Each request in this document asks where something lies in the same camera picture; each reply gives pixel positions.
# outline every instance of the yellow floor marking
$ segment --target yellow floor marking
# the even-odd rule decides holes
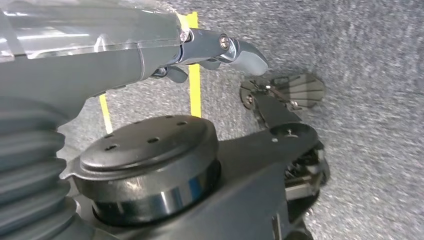
[[[104,126],[106,127],[106,133],[110,134],[114,131],[112,128],[111,115],[109,114],[108,102],[106,101],[106,93],[98,97],[101,106],[101,112],[103,113]]]
[[[193,12],[187,15],[188,26],[190,28],[199,28],[198,13]],[[191,115],[202,117],[202,97],[200,83],[200,66],[199,64],[188,66],[188,79],[190,84],[190,110]]]

